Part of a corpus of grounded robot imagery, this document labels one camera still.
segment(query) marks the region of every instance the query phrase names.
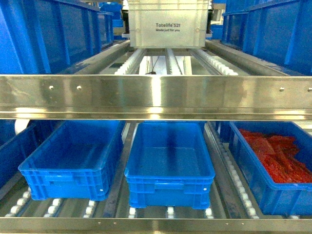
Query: white plastic crate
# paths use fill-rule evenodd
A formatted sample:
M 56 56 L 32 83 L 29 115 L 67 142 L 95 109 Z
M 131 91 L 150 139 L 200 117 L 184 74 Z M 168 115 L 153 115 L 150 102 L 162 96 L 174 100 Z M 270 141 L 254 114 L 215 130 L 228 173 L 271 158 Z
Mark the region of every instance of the white plastic crate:
M 209 0 L 128 0 L 131 46 L 200 48 Z

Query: crate handle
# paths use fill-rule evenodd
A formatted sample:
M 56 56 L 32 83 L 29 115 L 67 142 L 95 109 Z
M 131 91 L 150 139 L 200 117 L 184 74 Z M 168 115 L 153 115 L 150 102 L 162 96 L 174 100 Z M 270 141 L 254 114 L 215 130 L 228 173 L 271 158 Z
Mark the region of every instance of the crate handle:
M 156 183 L 155 189 L 183 189 L 184 184 L 177 183 Z
M 74 181 L 72 175 L 46 175 L 45 180 L 49 182 L 71 182 Z

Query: flow rack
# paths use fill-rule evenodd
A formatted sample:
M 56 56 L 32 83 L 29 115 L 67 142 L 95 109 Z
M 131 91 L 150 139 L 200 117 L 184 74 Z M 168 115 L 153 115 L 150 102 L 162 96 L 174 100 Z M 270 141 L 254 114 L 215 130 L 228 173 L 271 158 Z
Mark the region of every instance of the flow rack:
M 0 190 L 0 233 L 311 232 L 310 216 L 262 214 L 214 121 L 291 120 L 308 127 L 312 77 L 289 76 L 293 73 L 287 69 L 215 41 L 207 41 L 203 50 L 135 53 L 129 44 L 111 47 L 63 75 L 0 76 L 0 118 L 127 120 L 123 152 L 105 201 L 34 201 L 16 173 Z M 166 63 L 166 74 L 146 75 L 157 69 L 157 58 Z M 124 169 L 142 120 L 207 121 L 203 134 L 215 169 L 209 208 L 129 206 Z

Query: crate label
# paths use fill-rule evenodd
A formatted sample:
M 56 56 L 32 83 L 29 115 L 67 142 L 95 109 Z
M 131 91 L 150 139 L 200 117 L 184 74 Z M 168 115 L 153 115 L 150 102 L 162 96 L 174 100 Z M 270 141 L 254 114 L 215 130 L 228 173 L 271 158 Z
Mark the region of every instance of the crate label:
M 180 23 L 156 23 L 156 32 L 176 33 L 180 32 Z

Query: cable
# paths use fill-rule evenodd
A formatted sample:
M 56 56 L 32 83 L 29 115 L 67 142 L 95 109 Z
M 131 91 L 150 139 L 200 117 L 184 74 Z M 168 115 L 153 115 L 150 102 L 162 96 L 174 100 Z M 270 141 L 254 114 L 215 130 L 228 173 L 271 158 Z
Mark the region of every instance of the cable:
M 158 62 L 158 60 L 159 60 L 159 57 L 160 56 L 158 56 L 157 57 L 157 59 L 156 59 L 156 62 L 155 62 L 155 64 L 153 65 L 153 56 L 152 56 L 152 58 L 151 58 L 151 60 L 152 60 L 152 71 L 151 72 L 149 72 L 149 73 L 146 73 L 146 75 L 156 75 L 156 72 L 154 72 L 154 68 L 155 68 L 155 66 L 156 66 L 156 64 L 157 64 L 157 62 Z

